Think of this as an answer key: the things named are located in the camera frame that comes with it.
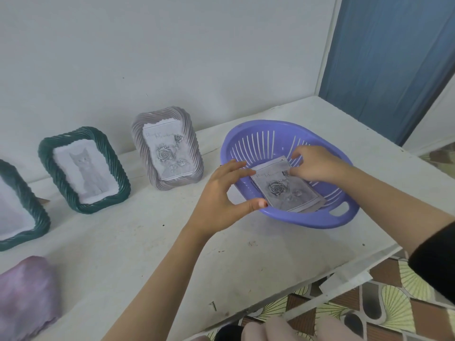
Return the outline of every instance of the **patterned floor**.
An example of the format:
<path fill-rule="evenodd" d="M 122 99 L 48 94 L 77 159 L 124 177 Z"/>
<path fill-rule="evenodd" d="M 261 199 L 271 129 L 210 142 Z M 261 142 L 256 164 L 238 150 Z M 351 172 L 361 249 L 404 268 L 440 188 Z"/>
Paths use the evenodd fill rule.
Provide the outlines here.
<path fill-rule="evenodd" d="M 421 158 L 455 178 L 455 143 Z M 289 324 L 307 340 L 317 341 L 315 325 L 324 315 L 341 320 L 368 341 L 455 340 L 455 306 L 423 281 L 408 266 L 401 250 L 373 269 L 372 281 L 346 292 L 326 304 L 305 312 Z M 321 295 L 323 278 L 264 306 L 237 323 L 265 322 Z M 211 340 L 217 331 L 208 333 Z"/>

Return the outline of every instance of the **plastic basket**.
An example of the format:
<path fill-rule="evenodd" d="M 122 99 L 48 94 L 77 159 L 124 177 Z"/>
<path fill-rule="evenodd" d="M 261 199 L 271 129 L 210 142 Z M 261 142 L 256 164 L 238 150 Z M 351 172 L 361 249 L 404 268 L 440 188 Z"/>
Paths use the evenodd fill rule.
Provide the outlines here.
<path fill-rule="evenodd" d="M 352 164 L 341 150 L 308 129 L 290 122 L 271 120 L 249 121 L 233 128 L 224 139 L 220 154 L 221 163 L 225 164 L 234 158 L 246 161 L 247 167 L 253 167 L 284 155 L 291 166 L 298 166 L 302 157 L 291 160 L 291 154 L 297 146 L 302 144 L 324 146 L 332 154 Z M 309 183 L 327 200 L 318 211 L 295 213 L 267 207 L 261 212 L 274 219 L 301 226 L 330 229 L 350 222 L 359 211 L 359 205 L 337 186 L 325 182 Z M 247 200 L 263 197 L 249 177 L 240 179 L 235 185 Z M 348 203 L 347 212 L 340 216 L 330 214 L 331 210 L 343 202 Z"/>

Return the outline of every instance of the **hand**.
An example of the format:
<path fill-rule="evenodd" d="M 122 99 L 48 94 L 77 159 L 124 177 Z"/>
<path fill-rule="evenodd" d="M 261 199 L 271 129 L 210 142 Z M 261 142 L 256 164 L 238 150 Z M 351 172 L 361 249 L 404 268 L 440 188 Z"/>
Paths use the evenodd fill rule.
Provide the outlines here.
<path fill-rule="evenodd" d="M 237 162 L 233 159 L 215 170 L 202 191 L 187 225 L 212 236 L 227 229 L 247 214 L 267 207 L 267 201 L 262 198 L 248 200 L 238 205 L 234 205 L 228 199 L 227 192 L 232 184 L 240 178 L 256 173 L 252 169 L 242 169 L 246 164 L 246 161 Z"/>
<path fill-rule="evenodd" d="M 308 181 L 323 181 L 336 184 L 337 177 L 351 166 L 321 146 L 298 146 L 291 158 L 301 155 L 303 162 L 299 167 L 289 170 L 291 176 Z"/>

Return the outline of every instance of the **purple cloth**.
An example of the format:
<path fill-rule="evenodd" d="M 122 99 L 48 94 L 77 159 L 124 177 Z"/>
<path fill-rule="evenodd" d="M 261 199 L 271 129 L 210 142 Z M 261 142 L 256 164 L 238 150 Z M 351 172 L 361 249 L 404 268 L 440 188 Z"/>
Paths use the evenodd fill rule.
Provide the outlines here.
<path fill-rule="evenodd" d="M 0 275 L 0 340 L 29 340 L 61 316 L 54 271 L 31 256 Z"/>

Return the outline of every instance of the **blue door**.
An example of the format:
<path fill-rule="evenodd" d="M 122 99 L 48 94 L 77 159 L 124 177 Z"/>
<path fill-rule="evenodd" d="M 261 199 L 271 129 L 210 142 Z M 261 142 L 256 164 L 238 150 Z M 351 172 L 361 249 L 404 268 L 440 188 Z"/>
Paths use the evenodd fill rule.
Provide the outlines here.
<path fill-rule="evenodd" d="M 401 145 L 454 67 L 455 0 L 343 0 L 319 96 Z"/>

